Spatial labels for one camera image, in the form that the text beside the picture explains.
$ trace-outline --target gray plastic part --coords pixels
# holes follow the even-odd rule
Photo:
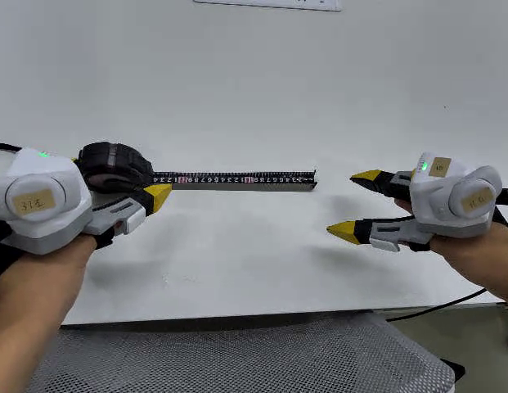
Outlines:
[[[92,219],[92,210],[85,210],[74,222],[46,237],[32,238],[13,233],[2,244],[12,246],[35,255],[46,255],[72,242]]]
[[[401,242],[426,244],[432,239],[433,235],[433,233],[422,231],[419,223],[415,219],[410,219],[391,223],[374,223],[371,228],[370,240],[377,240],[378,243],[384,242],[395,246],[398,246]]]
[[[420,224],[415,219],[390,223],[374,223],[371,229],[370,242],[376,248],[398,251],[398,245],[403,242],[427,244],[434,235],[468,238],[484,235],[492,225],[493,212],[490,220],[468,227],[453,228],[442,225]]]
[[[399,184],[401,186],[410,187],[411,183],[411,172],[407,170],[401,170],[397,172],[393,177],[391,183]]]
[[[469,225],[467,227],[446,227],[444,225],[434,224],[418,224],[419,230],[423,232],[433,233],[439,236],[456,237],[460,239],[466,239],[469,237],[477,237],[484,235],[490,230],[492,226],[493,212],[490,213],[488,221],[476,225]]]
[[[107,206],[104,209],[94,210],[92,221],[84,227],[83,233],[101,235],[117,223],[126,223],[133,215],[144,207],[132,198],[125,198],[121,202]]]

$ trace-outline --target black cable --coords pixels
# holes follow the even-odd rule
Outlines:
[[[462,298],[457,299],[457,300],[450,301],[448,303],[445,303],[444,305],[438,305],[436,307],[430,307],[429,309],[425,309],[425,310],[420,311],[418,313],[409,314],[409,315],[403,315],[402,317],[390,318],[390,319],[387,319],[386,322],[404,321],[405,319],[412,319],[412,318],[415,318],[415,317],[420,317],[421,315],[425,315],[425,314],[428,314],[428,313],[433,313],[434,311],[438,311],[440,309],[446,309],[447,307],[450,307],[452,305],[458,305],[459,303],[462,303],[463,301],[474,299],[475,297],[477,297],[479,295],[482,295],[484,292],[486,292],[486,289],[483,288],[482,290],[477,291],[475,293],[472,293],[471,295],[462,297]]]
[[[21,150],[21,147],[9,145],[8,143],[0,143],[0,150],[17,153],[19,150]]]

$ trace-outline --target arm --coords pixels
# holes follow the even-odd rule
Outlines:
[[[83,283],[93,237],[50,255],[25,255],[0,277],[0,391],[25,389]]]
[[[411,213],[409,203],[396,203]],[[493,223],[487,234],[469,239],[436,236],[430,242],[430,248],[464,278],[508,302],[507,227]]]

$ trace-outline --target white plastic casing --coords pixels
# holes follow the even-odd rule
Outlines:
[[[16,197],[48,190],[54,207],[26,215],[16,208]],[[92,197],[79,169],[66,157],[24,148],[0,177],[0,219],[22,236],[40,238],[60,231],[91,206]]]
[[[495,199],[502,190],[497,171],[492,167],[477,169],[450,160],[443,169],[444,176],[441,173],[435,175],[432,169],[437,157],[440,156],[424,153],[410,183],[411,204],[417,221],[446,230],[455,228],[454,233],[446,232],[448,236],[451,234],[455,237],[466,237],[466,232],[460,231],[461,228],[485,223],[489,225]],[[465,211],[463,201],[485,189],[490,190],[493,199],[477,209]]]

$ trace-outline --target finger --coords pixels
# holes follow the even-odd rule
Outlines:
[[[395,201],[395,204],[397,206],[399,206],[400,208],[406,210],[410,214],[413,214],[413,210],[411,209],[411,203],[410,202],[402,201],[400,199],[396,199],[394,201]]]

